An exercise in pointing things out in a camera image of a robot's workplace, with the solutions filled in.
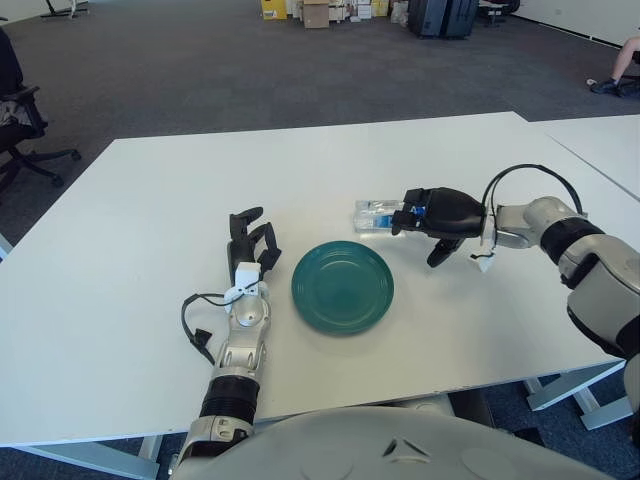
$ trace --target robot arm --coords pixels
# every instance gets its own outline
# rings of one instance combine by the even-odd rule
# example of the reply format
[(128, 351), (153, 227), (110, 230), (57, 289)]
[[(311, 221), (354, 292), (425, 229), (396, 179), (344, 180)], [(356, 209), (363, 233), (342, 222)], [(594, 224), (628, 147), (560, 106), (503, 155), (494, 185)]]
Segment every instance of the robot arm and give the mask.
[[(482, 236), (489, 244), (475, 260), (490, 261), (496, 245), (539, 245), (558, 266), (561, 281), (572, 292), (567, 311), (576, 327), (611, 355), (628, 363), (624, 381), (634, 412), (640, 408), (640, 254), (606, 235), (554, 197), (528, 205), (500, 206), (495, 216), (462, 192), (438, 188), (410, 190), (405, 208), (396, 211), (392, 233), (418, 230), (440, 238), (429, 255), (432, 267), (442, 263), (465, 238)], [(411, 207), (425, 207), (424, 214)]]
[[(262, 279), (281, 253), (270, 223), (247, 231), (248, 225), (261, 215), (261, 207), (230, 215), (231, 241), (227, 254), (233, 287), (225, 292), (224, 303), (214, 303), (225, 307), (229, 314), (229, 336), (218, 356), (200, 416), (191, 424), (178, 464), (187, 458), (197, 462), (216, 457), (253, 434), (260, 374), (266, 356), (265, 338), (271, 324), (268, 290)], [(267, 248), (256, 261), (254, 250), (262, 238)], [(185, 304), (198, 296), (190, 297)], [(212, 359), (206, 350), (211, 335), (198, 333), (192, 343), (195, 341), (196, 348)]]

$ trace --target white table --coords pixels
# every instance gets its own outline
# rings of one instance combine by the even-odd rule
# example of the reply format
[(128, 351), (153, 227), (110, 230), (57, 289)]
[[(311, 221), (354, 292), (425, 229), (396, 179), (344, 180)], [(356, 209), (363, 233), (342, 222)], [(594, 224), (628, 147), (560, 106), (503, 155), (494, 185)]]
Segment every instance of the white table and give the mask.
[[(508, 140), (481, 148), (496, 131)], [(255, 205), (283, 250), (266, 279), (258, 420), (611, 363), (566, 317), (568, 290), (537, 249), (501, 249), (481, 274), (468, 241), (432, 270), (435, 240), (353, 232), (356, 199), (418, 186), (479, 198), (521, 162), (556, 169), (596, 224), (640, 248), (638, 202), (514, 113), (113, 142), (0, 264), (0, 445), (185, 431), (211, 371), (184, 338), (180, 305), (227, 288), (228, 214)], [(550, 177), (514, 172), (497, 200), (547, 194), (570, 201)], [(290, 294), (302, 255), (335, 239), (374, 248), (395, 281), (382, 321), (348, 338), (308, 327)], [(190, 321), (225, 336), (222, 309), (196, 306)]]
[(640, 200), (640, 115), (553, 120), (536, 125)]

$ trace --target chair base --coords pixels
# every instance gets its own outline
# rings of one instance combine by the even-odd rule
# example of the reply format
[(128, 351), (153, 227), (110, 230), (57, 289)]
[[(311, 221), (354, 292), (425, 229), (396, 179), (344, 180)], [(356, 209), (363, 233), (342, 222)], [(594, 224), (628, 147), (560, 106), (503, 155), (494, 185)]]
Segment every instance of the chair base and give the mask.
[(11, 185), (13, 180), (18, 175), (18, 172), (22, 168), (26, 168), (28, 170), (31, 170), (32, 172), (37, 173), (38, 175), (50, 178), (51, 184), (54, 187), (62, 187), (62, 185), (64, 185), (64, 180), (60, 175), (54, 172), (50, 172), (49, 170), (45, 170), (44, 168), (41, 168), (35, 164), (38, 162), (43, 162), (45, 160), (52, 160), (54, 158), (66, 156), (70, 156), (75, 161), (82, 158), (77, 150), (61, 150), (59, 152), (52, 153), (31, 152), (28, 155), (20, 153), (20, 151), (15, 147), (11, 147), (7, 149), (7, 151), (11, 155), (11, 160), (0, 167), (0, 173), (4, 173), (4, 177), (2, 177), (2, 179), (0, 180), (0, 192)]
[[(47, 2), (47, 6), (49, 7), (49, 12), (51, 13), (47, 13), (46, 15), (40, 15), (40, 18), (54, 18), (54, 17), (69, 17), (72, 14), (72, 10), (70, 8), (65, 8), (62, 10), (56, 10), (55, 8), (53, 8), (53, 5), (51, 5), (51, 2), (49, 0), (45, 0), (45, 2)], [(86, 2), (78, 2), (78, 5), (84, 5), (89, 3), (88, 1)], [(75, 18), (77, 15), (76, 13), (78, 12), (87, 12), (89, 13), (89, 9), (87, 7), (82, 7), (82, 8), (76, 8), (75, 11), (73, 12), (73, 17)]]

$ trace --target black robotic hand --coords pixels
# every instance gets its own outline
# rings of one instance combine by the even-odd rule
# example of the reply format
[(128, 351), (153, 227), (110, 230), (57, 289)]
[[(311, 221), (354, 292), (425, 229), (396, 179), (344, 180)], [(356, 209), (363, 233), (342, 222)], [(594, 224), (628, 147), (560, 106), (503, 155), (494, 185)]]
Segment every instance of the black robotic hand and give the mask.
[(403, 209), (393, 214), (391, 233), (419, 231), (439, 238), (427, 258), (430, 267), (437, 267), (465, 238), (480, 236), (484, 218), (484, 206), (464, 192), (446, 187), (417, 188), (407, 191)]
[(262, 216), (262, 212), (262, 207), (254, 207), (242, 213), (229, 215), (231, 241), (227, 245), (227, 257), (232, 285), (235, 285), (238, 264), (256, 261), (254, 250), (262, 238), (264, 238), (267, 248), (263, 250), (257, 260), (261, 265), (260, 280), (266, 272), (273, 268), (282, 253), (276, 244), (276, 236), (270, 222), (260, 225), (251, 232), (247, 230), (250, 223)]

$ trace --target person's leg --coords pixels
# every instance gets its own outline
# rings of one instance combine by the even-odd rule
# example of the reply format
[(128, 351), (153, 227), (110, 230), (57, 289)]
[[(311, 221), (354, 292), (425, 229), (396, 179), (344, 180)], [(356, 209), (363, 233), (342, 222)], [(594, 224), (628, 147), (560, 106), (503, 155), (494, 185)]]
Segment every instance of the person's leg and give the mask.
[(620, 81), (620, 78), (624, 75), (624, 71), (631, 64), (633, 54), (638, 51), (640, 51), (640, 37), (633, 37), (627, 40), (618, 54), (611, 78)]
[(605, 82), (597, 83), (591, 87), (591, 91), (594, 93), (611, 93), (618, 87), (618, 82), (625, 70), (631, 64), (634, 52), (640, 51), (640, 37), (633, 37), (624, 43), (624, 46), (618, 53), (616, 63), (613, 66), (613, 73), (611, 78)]

